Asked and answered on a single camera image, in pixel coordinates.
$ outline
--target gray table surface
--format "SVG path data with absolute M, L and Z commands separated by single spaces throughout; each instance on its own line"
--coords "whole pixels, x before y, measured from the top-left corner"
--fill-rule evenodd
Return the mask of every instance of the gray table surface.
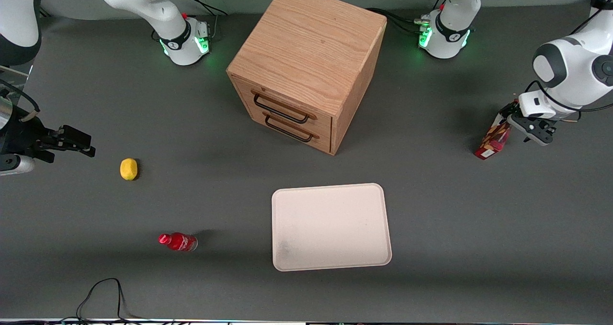
M 212 54 L 188 67 L 144 20 L 46 22 L 26 91 L 98 154 L 0 179 L 0 318 L 73 315 L 117 277 L 147 318 L 610 324 L 612 112 L 559 125 L 544 148 L 515 131 L 503 153 L 472 155 L 534 79 L 534 50 L 586 15 L 484 9 L 448 61 L 390 24 L 336 157 L 252 122 L 228 81 L 258 15 L 219 18 Z M 136 182 L 118 174 L 126 157 L 141 160 Z M 389 265 L 274 269 L 275 190 L 369 182 L 386 192 Z M 156 242 L 170 231 L 201 244 L 170 251 Z M 83 314 L 112 318 L 115 302 L 104 284 Z

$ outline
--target wooden drawer cabinet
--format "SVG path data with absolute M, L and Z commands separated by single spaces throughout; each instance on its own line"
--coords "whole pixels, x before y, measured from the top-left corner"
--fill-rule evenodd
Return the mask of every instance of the wooden drawer cabinet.
M 273 0 L 227 73 L 255 122 L 334 155 L 385 26 L 382 15 L 339 0 Z

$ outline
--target bottle cap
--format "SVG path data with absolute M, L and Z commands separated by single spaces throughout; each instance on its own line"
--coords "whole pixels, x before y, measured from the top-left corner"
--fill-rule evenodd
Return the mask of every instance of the bottle cap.
M 159 236 L 158 241 L 160 244 L 167 245 L 170 242 L 170 235 L 162 234 Z

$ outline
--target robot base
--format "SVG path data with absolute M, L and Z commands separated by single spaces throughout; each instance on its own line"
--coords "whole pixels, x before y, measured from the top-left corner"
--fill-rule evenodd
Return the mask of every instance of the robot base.
M 430 20 L 430 22 L 434 22 L 434 19 L 440 15 L 440 12 L 441 11 L 437 9 L 429 14 L 422 15 L 422 20 Z M 431 24 L 431 26 L 426 28 L 420 35 L 418 46 L 423 48 L 423 50 L 426 50 L 433 57 L 439 59 L 449 59 L 455 57 L 455 55 L 457 55 L 460 50 L 466 46 L 469 35 L 470 30 L 464 35 L 464 37 L 458 34 L 457 41 L 448 42 L 445 35 L 440 33 L 438 29 Z
M 164 48 L 164 53 L 170 57 L 171 61 L 180 66 L 193 65 L 193 63 L 199 61 L 202 56 L 210 51 L 208 24 L 200 22 L 195 18 L 187 18 L 186 21 L 191 26 L 191 35 L 179 50 L 167 48 L 160 41 Z

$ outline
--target black cable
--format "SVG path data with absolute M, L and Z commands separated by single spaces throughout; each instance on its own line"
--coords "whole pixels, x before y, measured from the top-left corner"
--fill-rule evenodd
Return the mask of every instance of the black cable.
M 613 102 L 611 104 L 605 105 L 605 106 L 601 106 L 601 107 L 595 107 L 594 109 L 574 109 L 573 107 L 569 107 L 566 106 L 564 104 L 561 104 L 558 100 L 555 100 L 554 98 L 552 98 L 552 96 L 549 95 L 549 93 L 545 90 L 545 88 L 543 88 L 543 85 L 541 85 L 541 82 L 539 80 L 534 80 L 530 83 L 530 85 L 528 85 L 528 87 L 526 87 L 526 90 L 524 92 L 528 92 L 528 90 L 530 90 L 530 88 L 532 87 L 532 85 L 534 85 L 536 83 L 536 85 L 538 85 L 538 88 L 543 92 L 543 94 L 545 94 L 545 96 L 553 101 L 556 105 L 563 107 L 567 110 L 570 111 L 576 111 L 576 112 L 597 112 L 597 111 L 602 111 L 602 110 L 606 110 L 606 109 L 610 109 L 611 107 L 613 107 Z
M 32 104 L 32 106 L 34 106 L 34 110 L 37 111 L 37 112 L 40 112 L 40 107 L 38 106 L 38 104 L 34 101 L 34 99 L 30 98 L 30 96 L 28 94 L 26 94 L 24 91 L 22 91 L 21 89 L 15 87 L 14 85 L 11 85 L 7 81 L 2 80 L 1 78 L 0 78 L 0 83 L 2 83 L 3 85 L 9 87 L 10 89 L 12 89 L 17 94 L 19 94 L 19 95 L 23 96 L 24 98 L 26 98 L 26 100 L 28 100 L 30 102 L 30 104 Z
M 121 283 L 115 277 L 111 277 L 109 279 L 100 280 L 100 281 L 96 282 L 96 284 L 94 284 L 94 286 L 92 286 L 92 288 L 90 289 L 90 292 L 87 293 L 87 296 L 85 297 L 85 299 L 83 299 L 83 301 L 81 301 L 79 306 L 77 306 L 77 311 L 75 312 L 76 318 L 79 319 L 80 321 L 83 321 L 86 324 L 88 323 L 87 319 L 85 319 L 85 318 L 83 318 L 81 316 L 81 314 L 83 312 L 83 306 L 85 306 L 87 301 L 89 301 L 89 299 L 91 297 L 91 294 L 94 292 L 94 289 L 96 288 L 96 286 L 98 286 L 98 284 L 100 284 L 102 282 L 106 282 L 106 281 L 115 281 L 117 283 L 117 292 L 118 292 L 117 293 L 117 318 L 120 319 L 121 321 L 124 321 L 125 323 L 141 325 L 140 323 L 137 323 L 135 321 L 131 321 L 131 320 L 125 319 L 125 318 L 123 318 L 121 316 L 121 304 L 125 305 L 125 296 L 123 294 L 123 290 L 121 289 Z
M 573 29 L 571 34 L 575 34 L 576 32 L 578 32 L 578 30 L 583 28 L 583 26 L 587 25 L 587 23 L 590 22 L 594 17 L 596 17 L 596 15 L 598 15 L 601 11 L 602 11 L 602 9 L 598 9 L 594 14 L 592 14 L 589 18 L 587 18 L 587 20 L 585 20 L 584 22 L 581 22 L 581 24 L 579 26 L 577 26 L 575 29 Z
M 578 116 L 577 116 L 576 121 L 578 122 L 578 121 L 580 121 L 580 120 L 581 120 L 581 111 L 579 111 L 579 112 L 577 112 L 577 113 L 578 113 Z
M 213 13 L 203 2 L 200 2 L 199 0 L 193 0 L 193 1 L 201 4 L 204 7 L 204 9 L 206 9 L 209 13 L 211 13 L 211 15 L 215 15 L 215 13 Z
M 40 11 L 42 11 L 42 13 L 45 15 L 45 17 L 52 17 L 53 16 L 48 11 L 46 11 L 43 7 L 40 7 Z
M 194 1 L 200 3 L 202 6 L 204 6 L 212 15 L 215 15 L 215 14 L 210 9 L 213 9 L 214 11 L 218 11 L 218 12 L 224 14 L 224 15 L 228 15 L 228 13 L 226 13 L 225 11 L 222 11 L 219 8 L 210 6 L 209 4 L 206 4 L 205 2 L 202 2 L 201 0 L 194 0 Z
M 434 6 L 432 6 L 432 10 L 436 9 L 436 6 L 438 5 L 438 1 L 439 0 L 436 0 L 436 2 L 434 2 Z
M 385 11 L 383 9 L 379 9 L 379 8 L 366 8 L 367 11 L 372 11 L 373 13 L 378 13 L 381 14 L 385 17 L 387 17 L 390 22 L 392 22 L 392 24 L 394 24 L 396 27 L 400 28 L 401 30 L 407 32 L 407 33 L 411 33 L 411 34 L 418 34 L 420 33 L 420 31 L 418 30 L 411 30 L 406 28 L 405 26 L 402 26 L 401 23 L 410 23 L 412 24 L 412 20 L 407 20 L 406 18 L 403 18 L 399 15 L 396 15 L 394 13 L 390 13 L 389 11 Z
M 159 35 L 158 35 L 158 38 L 157 38 L 157 39 L 155 39 L 155 37 L 153 37 L 153 35 L 154 35 L 155 33 L 156 33 L 156 31 L 155 31 L 155 29 L 153 29 L 153 30 L 151 31 L 151 40 L 152 40 L 152 41 L 155 41 L 155 42 L 159 42 Z

